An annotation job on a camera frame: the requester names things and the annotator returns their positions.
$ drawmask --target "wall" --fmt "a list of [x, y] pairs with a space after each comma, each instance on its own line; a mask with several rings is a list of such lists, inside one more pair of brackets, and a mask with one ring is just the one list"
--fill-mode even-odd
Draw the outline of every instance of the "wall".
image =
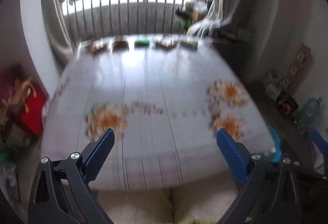
[[286, 72], [301, 42], [311, 48], [311, 55], [290, 92], [300, 107], [310, 97], [323, 96], [323, 115], [315, 126], [324, 135], [328, 127], [328, 110], [325, 110], [325, 104], [328, 105], [328, 3], [326, 0], [298, 0], [298, 4], [297, 21], [276, 70]]
[[25, 40], [32, 61], [46, 92], [52, 96], [60, 75], [47, 39], [41, 0], [20, 0], [20, 9]]
[[0, 16], [0, 69], [20, 63], [26, 75], [40, 82], [24, 37], [20, 0], [2, 0]]
[[263, 55], [275, 22], [279, 0], [255, 0], [249, 26], [254, 31], [250, 57], [246, 63], [243, 78], [252, 81], [258, 77], [258, 63]]

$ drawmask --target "green object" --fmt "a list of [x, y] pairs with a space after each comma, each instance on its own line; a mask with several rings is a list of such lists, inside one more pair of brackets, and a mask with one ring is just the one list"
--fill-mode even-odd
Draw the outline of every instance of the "green object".
[[141, 47], [141, 46], [149, 46], [150, 40], [149, 39], [137, 39], [134, 42], [135, 47]]
[[188, 29], [191, 26], [191, 21], [186, 17], [180, 17], [183, 26]]

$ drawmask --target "floor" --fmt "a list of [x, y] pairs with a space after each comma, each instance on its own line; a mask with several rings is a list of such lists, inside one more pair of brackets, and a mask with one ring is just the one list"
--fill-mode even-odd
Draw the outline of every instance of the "floor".
[[302, 165], [313, 168], [313, 144], [311, 140], [299, 135], [291, 118], [285, 117], [276, 109], [275, 102], [265, 94], [264, 87], [259, 83], [246, 85], [246, 88], [258, 107], [268, 126], [274, 128], [281, 140], [285, 140], [285, 153]]

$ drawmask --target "white wall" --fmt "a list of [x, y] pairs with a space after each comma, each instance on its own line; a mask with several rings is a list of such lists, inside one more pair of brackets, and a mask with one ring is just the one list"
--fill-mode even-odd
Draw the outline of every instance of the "white wall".
[[44, 28], [41, 0], [20, 0], [20, 9], [32, 61], [47, 93], [52, 96], [60, 76]]
[[287, 43], [283, 59], [276, 69], [284, 73], [291, 64], [301, 42], [311, 48], [308, 58], [290, 92], [300, 107], [310, 97], [323, 96], [323, 116], [316, 128], [325, 134], [328, 127], [328, 3], [326, 0], [298, 0], [297, 20]]
[[252, 81], [258, 77], [258, 63], [263, 55], [276, 18], [279, 0], [255, 0], [249, 26], [254, 31], [250, 57], [243, 78]]
[[20, 1], [2, 0], [0, 16], [0, 70], [20, 63], [25, 74], [40, 83], [24, 37]]
[[310, 97], [324, 97], [323, 116], [315, 127], [328, 127], [328, 3], [326, 0], [255, 0], [251, 24], [255, 31], [253, 52], [244, 73], [246, 81], [259, 80], [275, 69], [282, 75], [303, 42], [311, 48], [290, 93], [300, 108]]

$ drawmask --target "curtain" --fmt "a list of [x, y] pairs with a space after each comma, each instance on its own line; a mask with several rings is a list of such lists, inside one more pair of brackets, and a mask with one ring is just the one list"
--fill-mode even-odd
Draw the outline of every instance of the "curtain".
[[214, 29], [226, 27], [236, 30], [243, 15], [246, 15], [250, 8], [251, 3], [248, 0], [213, 0], [207, 16], [189, 27], [187, 35], [212, 36]]
[[41, 0], [42, 14], [49, 44], [57, 68], [63, 71], [73, 57], [73, 49], [65, 26], [59, 0]]

